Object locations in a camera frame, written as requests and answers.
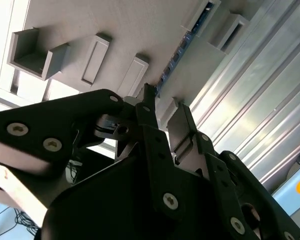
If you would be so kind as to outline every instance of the metal bolt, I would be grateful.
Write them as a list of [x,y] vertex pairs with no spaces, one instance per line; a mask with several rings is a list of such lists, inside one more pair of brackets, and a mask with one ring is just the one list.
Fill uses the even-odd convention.
[[230,219],[230,223],[231,223],[232,227],[234,228],[234,230],[237,231],[238,234],[241,234],[241,235],[245,234],[245,232],[246,232],[245,227],[238,218],[232,217]]
[[236,156],[233,155],[232,153],[229,153],[229,157],[230,157],[232,160],[236,160]]
[[114,102],[118,102],[118,101],[119,101],[118,98],[116,98],[115,96],[110,96],[110,99],[111,99],[112,101],[114,101]]
[[163,195],[163,202],[171,210],[176,210],[179,205],[176,197],[168,192]]
[[202,134],[201,136],[205,141],[209,141],[209,138],[206,135]]
[[147,112],[150,112],[150,108],[148,108],[147,106],[143,106],[143,109],[146,110]]
[[295,240],[295,238],[290,234],[290,232],[285,231],[284,236],[287,240]]
[[23,136],[29,132],[29,128],[26,125],[18,122],[9,124],[6,130],[9,134],[14,136]]
[[62,143],[58,139],[50,137],[43,141],[43,147],[50,152],[58,152]]

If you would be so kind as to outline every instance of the black mechanical linkage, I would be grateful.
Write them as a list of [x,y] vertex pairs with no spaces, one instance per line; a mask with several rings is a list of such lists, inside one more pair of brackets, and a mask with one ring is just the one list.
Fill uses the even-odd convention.
[[[26,128],[11,134],[14,123]],[[82,93],[0,112],[0,165],[51,182],[70,159],[82,162],[76,184],[47,206],[38,240],[300,239],[240,159],[215,152],[187,106],[168,131],[170,147],[148,84],[135,104],[109,90]],[[118,140],[114,160],[86,149],[105,138]]]

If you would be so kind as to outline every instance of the wall-mounted holder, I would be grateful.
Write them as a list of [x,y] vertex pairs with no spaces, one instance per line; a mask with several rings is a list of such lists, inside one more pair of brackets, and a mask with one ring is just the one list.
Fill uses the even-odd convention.
[[205,28],[210,23],[210,20],[214,16],[215,12],[220,6],[220,0],[198,0],[195,4],[194,8],[191,9],[185,16],[184,20],[182,21],[181,26],[185,28],[187,31],[191,32],[197,23],[198,19],[201,17],[201,14],[207,7],[207,5],[211,3],[212,8],[209,10],[208,15],[205,17],[204,22],[200,26],[199,30],[196,32],[196,36],[200,37],[205,30]]
[[135,97],[138,94],[136,91],[149,67],[148,62],[147,57],[135,55],[117,91],[118,95]]
[[210,44],[225,54],[233,49],[234,45],[244,32],[249,21],[239,14],[230,13],[223,27],[210,41]]
[[110,37],[94,35],[84,59],[81,80],[92,86],[110,45]]
[[37,50],[38,36],[37,28],[13,32],[8,64],[45,81],[61,71],[69,45],[64,43],[43,53]]

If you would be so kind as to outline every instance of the rectangular slot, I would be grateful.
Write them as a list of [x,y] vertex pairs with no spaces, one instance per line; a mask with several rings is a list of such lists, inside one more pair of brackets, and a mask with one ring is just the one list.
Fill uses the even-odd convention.
[[248,21],[243,16],[229,13],[223,27],[210,43],[228,54],[244,32],[247,24]]
[[185,20],[182,21],[181,26],[189,32],[195,29],[195,34],[200,37],[220,3],[220,0],[198,0],[197,4],[186,15]]
[[120,96],[133,96],[149,64],[135,56],[118,89]]
[[224,45],[221,47],[222,52],[225,52],[227,50],[227,48],[233,42],[233,40],[235,39],[235,37],[237,36],[237,34],[239,33],[242,27],[243,26],[240,23],[235,27],[233,32],[230,34],[229,38],[225,41]]
[[88,54],[85,58],[82,81],[92,85],[109,47],[109,41],[100,36],[93,36]]

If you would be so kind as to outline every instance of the screw head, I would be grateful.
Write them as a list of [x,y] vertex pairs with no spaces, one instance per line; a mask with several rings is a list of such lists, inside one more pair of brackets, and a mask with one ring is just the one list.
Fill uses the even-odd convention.
[[202,134],[201,137],[203,138],[203,140],[209,141],[209,138],[207,137],[207,135]]
[[232,227],[234,228],[234,230],[237,231],[238,234],[241,234],[241,235],[245,234],[245,232],[246,232],[245,227],[238,218],[233,216],[230,219],[230,223],[231,223]]
[[112,101],[114,101],[114,102],[118,102],[119,101],[119,99],[117,97],[115,97],[115,96],[110,96],[110,99]]
[[163,202],[171,210],[176,210],[179,206],[177,198],[168,192],[163,195]]
[[43,147],[50,152],[58,152],[62,148],[62,143],[55,138],[47,138],[43,141]]
[[295,238],[291,235],[290,232],[285,231],[284,236],[287,240],[295,240]]
[[232,160],[236,160],[236,156],[233,155],[232,153],[229,153],[229,157],[230,157]]
[[150,108],[148,108],[147,106],[143,106],[143,109],[146,110],[147,112],[150,112]]
[[6,127],[6,130],[9,134],[14,136],[23,136],[29,132],[29,128],[26,125],[19,122],[9,124]]

